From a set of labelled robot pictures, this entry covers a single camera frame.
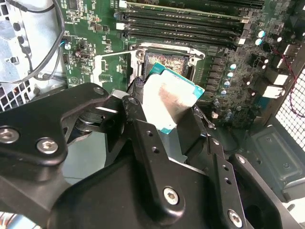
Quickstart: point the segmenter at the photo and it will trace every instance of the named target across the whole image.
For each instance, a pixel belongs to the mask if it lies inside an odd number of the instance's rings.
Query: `hole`
[[[4,108],[5,111],[8,111],[10,110],[10,105],[7,105],[5,108]]]
[[[0,87],[0,97],[4,96],[5,92],[2,87]]]
[[[63,130],[63,134],[66,135],[66,133],[68,132],[68,128],[65,127],[65,128],[63,128],[62,130]]]
[[[16,100],[17,100],[19,106],[24,104],[21,95],[19,95],[19,96],[16,98]]]
[[[152,134],[151,131],[146,131],[146,133],[147,133],[147,135],[148,135],[149,137],[152,137],[152,136],[153,136],[153,134]]]
[[[19,88],[15,87],[13,92],[14,92],[15,96],[19,95],[19,93],[20,93]]]
[[[113,119],[110,119],[108,120],[106,123],[105,123],[105,127],[106,128],[112,128],[115,124],[115,121]]]
[[[24,91],[24,89],[25,89],[24,84],[23,84],[23,83],[21,83],[21,84],[19,85],[19,88],[20,88],[20,90],[23,92],[23,91]]]
[[[11,107],[12,107],[12,108],[14,108],[14,107],[17,107],[17,106],[18,106],[18,104],[17,104],[16,100],[11,101],[11,102],[10,102],[10,105],[11,105]]]
[[[18,39],[18,42],[19,42],[20,44],[23,44],[23,43],[24,43],[24,38],[23,38],[23,37],[19,36],[19,37],[17,37],[17,39]]]
[[[12,99],[14,99],[13,92],[8,93],[8,99],[9,99],[9,101],[11,101]]]
[[[28,101],[30,101],[30,98],[28,96],[28,94],[24,93],[24,100],[27,103]]]
[[[1,9],[2,9],[2,14],[4,16],[9,14],[8,8],[6,7],[6,5],[1,5]]]
[[[225,169],[225,171],[229,171],[227,166],[223,165],[223,168]]]
[[[228,178],[225,178],[225,181],[227,182],[228,185],[232,184],[232,182]]]
[[[6,104],[8,104],[8,99],[6,98],[6,96],[5,97],[3,97],[2,99],[1,99],[1,103],[2,103],[2,106],[5,106]]]
[[[129,100],[129,102],[131,102],[131,103],[134,104],[134,105],[137,105],[137,104],[138,104],[138,101],[136,101],[136,100],[135,100],[134,98],[132,98],[132,97],[129,97],[128,100]]]
[[[11,58],[10,58],[10,62],[13,63],[14,65],[19,64],[18,57],[11,57]]]
[[[160,151],[159,151],[159,149],[157,148],[157,147],[152,147],[152,151],[154,152],[154,153],[156,153],[156,154],[158,154]]]

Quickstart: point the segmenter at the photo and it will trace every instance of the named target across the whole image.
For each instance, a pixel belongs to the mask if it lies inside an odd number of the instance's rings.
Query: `silver screw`
[[[65,50],[70,50],[71,49],[71,45],[70,44],[65,44]]]
[[[58,145],[50,138],[45,138],[37,143],[37,149],[44,154],[53,154],[58,150]]]
[[[246,161],[245,161],[241,156],[238,156],[237,159],[238,159],[242,164],[246,163]]]
[[[212,138],[212,140],[216,145],[219,145],[219,141],[217,141],[215,138]]]
[[[19,139],[19,133],[10,128],[0,129],[0,143],[10,144]]]
[[[100,94],[100,95],[103,95],[104,94],[104,90],[100,87],[95,87],[94,88],[94,91],[97,93],[97,94]]]
[[[170,187],[166,187],[163,191],[166,201],[171,205],[178,204],[179,197],[178,194]]]
[[[237,227],[241,228],[243,226],[242,219],[239,217],[239,215],[233,211],[233,210],[228,210],[228,216],[230,218],[230,221]]]

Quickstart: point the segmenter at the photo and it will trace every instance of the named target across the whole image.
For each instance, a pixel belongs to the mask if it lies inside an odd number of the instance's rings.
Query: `ram module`
[[[158,29],[175,29],[183,32],[195,32],[195,33],[214,33],[219,34],[220,36],[238,36],[241,32],[237,33],[232,31],[229,27],[226,28],[218,28],[213,27],[212,25],[204,26],[204,25],[197,25],[197,24],[184,24],[184,23],[177,23],[177,22],[169,22],[169,21],[162,21],[158,20],[158,18],[149,19],[139,19],[134,17],[128,17],[128,19],[124,19],[119,22],[126,23],[128,26],[143,26],[146,28],[158,28]]]
[[[172,13],[173,15],[178,14],[181,17],[208,17],[208,18],[217,18],[217,19],[229,19],[239,21],[241,23],[248,23],[248,17],[236,17],[230,15],[223,15],[218,13],[212,12],[204,12],[200,10],[192,10],[192,9],[180,9],[180,8],[173,8],[173,7],[166,7],[166,6],[159,6],[159,5],[150,5],[150,4],[142,4],[142,3],[135,3],[135,2],[126,2],[123,0],[119,1],[119,9],[120,10],[127,10],[130,9],[130,12],[140,13],[143,10],[150,10],[150,11],[159,11],[163,13]]]

